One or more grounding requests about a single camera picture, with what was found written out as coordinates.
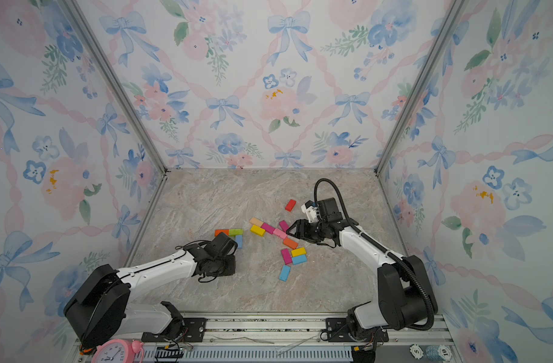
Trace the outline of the tan block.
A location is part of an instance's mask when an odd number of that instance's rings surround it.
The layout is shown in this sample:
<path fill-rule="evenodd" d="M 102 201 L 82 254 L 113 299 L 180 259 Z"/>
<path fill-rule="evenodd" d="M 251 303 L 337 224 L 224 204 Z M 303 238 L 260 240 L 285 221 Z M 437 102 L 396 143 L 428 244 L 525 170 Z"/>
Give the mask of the tan block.
<path fill-rule="evenodd" d="M 255 218 L 255 217 L 253 217 L 253 218 L 250 219 L 250 223 L 251 223 L 252 225 L 256 225 L 256 226 L 258 226 L 258 227 L 261 227 L 261 226 L 264 224 L 261 220 Z"/>

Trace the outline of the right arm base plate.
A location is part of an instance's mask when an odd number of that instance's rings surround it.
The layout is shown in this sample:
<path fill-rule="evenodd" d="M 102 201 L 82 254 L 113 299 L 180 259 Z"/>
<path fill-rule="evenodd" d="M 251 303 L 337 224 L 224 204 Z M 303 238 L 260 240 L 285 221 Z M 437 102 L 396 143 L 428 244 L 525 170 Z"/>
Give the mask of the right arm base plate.
<path fill-rule="evenodd" d="M 388 332 L 382 328 L 363 330 L 349 324 L 346 318 L 327 318 L 326 327 L 321 331 L 320 340 L 328 343 L 387 343 Z"/>

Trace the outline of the green block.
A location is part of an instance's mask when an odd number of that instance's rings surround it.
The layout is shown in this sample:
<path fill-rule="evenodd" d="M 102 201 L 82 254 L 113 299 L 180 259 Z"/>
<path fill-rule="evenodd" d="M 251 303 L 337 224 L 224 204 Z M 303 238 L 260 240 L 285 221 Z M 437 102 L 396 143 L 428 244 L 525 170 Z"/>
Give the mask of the green block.
<path fill-rule="evenodd" d="M 229 236 L 243 235 L 243 230 L 241 228 L 234 228 L 229 230 Z"/>

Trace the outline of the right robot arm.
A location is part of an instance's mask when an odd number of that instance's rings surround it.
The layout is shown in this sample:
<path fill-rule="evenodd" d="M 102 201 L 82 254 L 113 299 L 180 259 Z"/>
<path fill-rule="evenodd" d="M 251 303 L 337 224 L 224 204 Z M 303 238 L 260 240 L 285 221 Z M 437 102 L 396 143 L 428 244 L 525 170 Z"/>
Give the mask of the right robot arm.
<path fill-rule="evenodd" d="M 374 298 L 347 311 L 351 338 L 363 341 L 375 330 L 405 328 L 428 331 L 434 326 L 438 304 L 418 257 L 404 256 L 382 245 L 346 215 L 344 204 L 333 198 L 301 206 L 305 219 L 295 221 L 286 234 L 315 245 L 327 240 L 352 252 L 376 275 Z"/>

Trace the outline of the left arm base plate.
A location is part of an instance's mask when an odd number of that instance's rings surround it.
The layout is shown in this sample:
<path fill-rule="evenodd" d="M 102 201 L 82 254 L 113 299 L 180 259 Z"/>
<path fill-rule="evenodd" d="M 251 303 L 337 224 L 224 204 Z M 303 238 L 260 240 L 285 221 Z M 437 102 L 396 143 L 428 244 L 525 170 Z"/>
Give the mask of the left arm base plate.
<path fill-rule="evenodd" d="M 163 332 L 143 333 L 143 343 L 202 343 L 206 329 L 206 318 L 173 319 Z"/>

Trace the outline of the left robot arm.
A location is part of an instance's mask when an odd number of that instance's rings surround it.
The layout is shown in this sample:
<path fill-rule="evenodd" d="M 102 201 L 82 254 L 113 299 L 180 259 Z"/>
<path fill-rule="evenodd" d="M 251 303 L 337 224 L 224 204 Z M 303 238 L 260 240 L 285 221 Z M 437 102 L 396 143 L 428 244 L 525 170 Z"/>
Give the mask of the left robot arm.
<path fill-rule="evenodd" d="M 95 349 L 113 337 L 143 334 L 178 342 L 190 332 L 173 303 L 137 305 L 134 300 L 171 282 L 196 277 L 200 283 L 236 272 L 238 244 L 227 234 L 195 240 L 169 256 L 138 266 L 97 267 L 63 309 L 82 351 Z"/>

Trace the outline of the light blue block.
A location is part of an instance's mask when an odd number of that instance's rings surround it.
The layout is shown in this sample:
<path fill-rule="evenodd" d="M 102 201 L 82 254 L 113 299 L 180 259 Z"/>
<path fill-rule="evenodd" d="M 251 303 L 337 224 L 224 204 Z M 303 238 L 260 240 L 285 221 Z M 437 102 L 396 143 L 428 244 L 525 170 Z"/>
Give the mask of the light blue block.
<path fill-rule="evenodd" d="M 238 234 L 235 236 L 235 242 L 237 243 L 237 248 L 242 249 L 243 247 L 243 235 Z"/>

